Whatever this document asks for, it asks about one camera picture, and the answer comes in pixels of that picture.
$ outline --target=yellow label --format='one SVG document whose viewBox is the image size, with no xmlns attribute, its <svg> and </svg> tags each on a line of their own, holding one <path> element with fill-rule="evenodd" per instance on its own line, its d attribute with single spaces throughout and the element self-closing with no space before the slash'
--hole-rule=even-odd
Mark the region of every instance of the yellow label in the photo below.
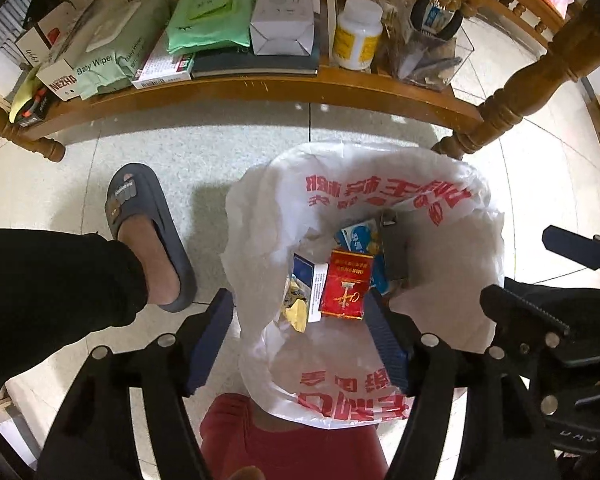
<svg viewBox="0 0 600 480">
<path fill-rule="evenodd" d="M 380 35 L 369 36 L 368 38 L 365 38 L 365 42 L 362 44 L 362 48 L 360 49 L 360 58 L 358 59 L 360 63 L 366 63 L 374 58 L 379 39 Z"/>
<path fill-rule="evenodd" d="M 353 44 L 356 42 L 356 37 L 336 26 L 336 34 L 333 38 L 333 53 L 340 59 L 350 59 L 351 51 L 353 50 Z"/>
</svg>

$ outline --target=blue packaging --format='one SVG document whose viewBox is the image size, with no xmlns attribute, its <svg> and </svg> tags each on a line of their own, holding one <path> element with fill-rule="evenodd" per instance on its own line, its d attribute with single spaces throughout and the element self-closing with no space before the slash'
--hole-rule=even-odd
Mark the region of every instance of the blue packaging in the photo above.
<svg viewBox="0 0 600 480">
<path fill-rule="evenodd" d="M 389 291 L 389 283 L 384 276 L 384 256 L 379 243 L 378 225 L 374 219 L 340 229 L 335 239 L 342 248 L 352 253 L 372 254 L 374 268 L 371 272 L 370 286 L 374 286 L 380 294 Z"/>
</svg>

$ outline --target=plastic container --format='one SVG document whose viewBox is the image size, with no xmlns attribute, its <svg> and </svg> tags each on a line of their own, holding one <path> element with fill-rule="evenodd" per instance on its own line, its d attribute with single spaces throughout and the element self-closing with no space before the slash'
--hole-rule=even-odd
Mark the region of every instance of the plastic container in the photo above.
<svg viewBox="0 0 600 480">
<path fill-rule="evenodd" d="M 366 70 L 382 34 L 382 7 L 371 0 L 347 0 L 338 16 L 333 59 L 349 70 Z"/>
</svg>

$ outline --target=gray slipper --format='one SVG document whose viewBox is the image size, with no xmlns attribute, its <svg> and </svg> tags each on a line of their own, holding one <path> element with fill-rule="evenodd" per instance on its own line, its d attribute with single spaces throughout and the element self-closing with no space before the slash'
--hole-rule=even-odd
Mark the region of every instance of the gray slipper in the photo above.
<svg viewBox="0 0 600 480">
<path fill-rule="evenodd" d="M 124 180 L 126 174 L 130 174 L 131 178 Z M 107 189 L 104 209 L 111 235 L 116 240 L 122 222 L 130 216 L 143 214 L 153 221 L 158 238 L 180 279 L 179 296 L 173 303 L 159 305 L 160 308 L 167 312 L 179 312 L 193 303 L 198 290 L 196 276 L 171 219 L 160 181 L 153 170 L 137 163 L 120 168 Z"/>
</svg>

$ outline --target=wooden shelf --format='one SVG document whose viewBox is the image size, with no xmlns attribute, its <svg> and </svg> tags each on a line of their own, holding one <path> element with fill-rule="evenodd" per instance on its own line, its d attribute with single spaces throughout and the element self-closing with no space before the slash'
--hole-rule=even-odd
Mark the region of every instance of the wooden shelf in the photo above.
<svg viewBox="0 0 600 480">
<path fill-rule="evenodd" d="M 43 123 L 26 128 L 20 135 L 36 140 L 87 121 L 207 99 L 347 106 L 406 116 L 462 132 L 470 131 L 482 122 L 477 107 L 455 98 L 450 88 L 446 92 L 434 92 L 402 84 L 385 75 L 323 66 L 316 77 L 249 75 L 202 78 L 142 90 L 129 88 L 85 101 L 74 98 L 54 104 Z"/>
</svg>

